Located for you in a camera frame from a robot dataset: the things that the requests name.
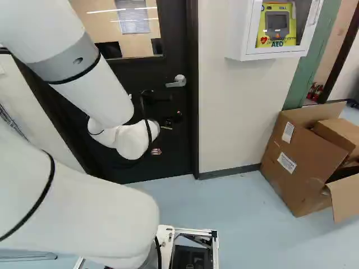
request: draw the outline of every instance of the green wall trim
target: green wall trim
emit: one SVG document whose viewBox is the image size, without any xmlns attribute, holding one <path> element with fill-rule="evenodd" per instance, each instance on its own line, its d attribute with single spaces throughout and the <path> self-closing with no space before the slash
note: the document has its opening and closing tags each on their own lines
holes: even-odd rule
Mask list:
<svg viewBox="0 0 359 269">
<path fill-rule="evenodd" d="M 323 56 L 341 0 L 324 0 L 308 55 L 299 60 L 283 110 L 301 108 Z"/>
</svg>

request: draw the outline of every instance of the red heart symbol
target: red heart symbol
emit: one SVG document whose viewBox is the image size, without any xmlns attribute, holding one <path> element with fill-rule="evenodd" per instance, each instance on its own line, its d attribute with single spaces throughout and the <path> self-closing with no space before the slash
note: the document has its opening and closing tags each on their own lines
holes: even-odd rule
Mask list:
<svg viewBox="0 0 359 269">
<path fill-rule="evenodd" d="M 268 38 L 267 38 L 267 37 L 263 37 L 263 38 L 261 38 L 261 39 L 260 39 L 260 41 L 262 42 L 262 44 L 266 43 L 266 42 L 267 42 L 267 40 L 268 40 Z"/>
</svg>

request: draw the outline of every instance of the light blue floor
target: light blue floor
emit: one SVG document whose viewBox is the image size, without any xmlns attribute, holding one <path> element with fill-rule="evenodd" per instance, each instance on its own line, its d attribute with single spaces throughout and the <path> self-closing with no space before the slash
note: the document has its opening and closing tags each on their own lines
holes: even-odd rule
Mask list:
<svg viewBox="0 0 359 269">
<path fill-rule="evenodd" d="M 343 117 L 359 125 L 359 110 Z M 260 172 L 197 181 L 192 176 L 131 184 L 152 195 L 161 223 L 219 231 L 221 269 L 358 269 L 359 218 L 333 222 L 331 208 L 295 218 Z M 71 269 L 76 257 L 0 263 L 0 269 Z M 84 268 L 100 269 L 93 263 Z"/>
</svg>

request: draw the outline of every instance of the dark door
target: dark door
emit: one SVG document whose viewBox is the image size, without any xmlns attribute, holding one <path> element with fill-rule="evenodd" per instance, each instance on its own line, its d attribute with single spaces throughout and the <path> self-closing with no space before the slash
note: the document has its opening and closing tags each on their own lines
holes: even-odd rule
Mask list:
<svg viewBox="0 0 359 269">
<path fill-rule="evenodd" d="M 196 150 L 191 147 L 195 125 L 191 83 L 183 87 L 165 86 L 174 82 L 176 75 L 190 77 L 186 1 L 71 0 L 70 3 L 125 90 L 132 95 L 135 115 L 129 124 L 141 120 L 139 95 L 149 90 L 153 92 L 151 98 L 145 98 L 147 116 L 162 127 L 151 146 L 161 152 L 159 155 L 148 152 L 138 161 L 127 161 L 116 150 L 88 135 L 86 114 L 21 66 L 35 96 L 85 170 L 121 184 L 193 173 Z"/>
</svg>

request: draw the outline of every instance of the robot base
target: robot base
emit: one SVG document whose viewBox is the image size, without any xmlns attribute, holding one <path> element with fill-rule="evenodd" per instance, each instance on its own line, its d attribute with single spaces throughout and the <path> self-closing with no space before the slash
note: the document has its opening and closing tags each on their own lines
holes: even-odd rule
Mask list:
<svg viewBox="0 0 359 269">
<path fill-rule="evenodd" d="M 180 237 L 190 240 L 191 244 L 181 244 Z M 161 245 L 162 269 L 219 269 L 219 238 L 216 230 L 159 225 L 157 238 Z M 85 261 L 80 257 L 73 269 L 85 268 Z M 151 263 L 152 268 L 156 263 L 157 259 Z"/>
</svg>

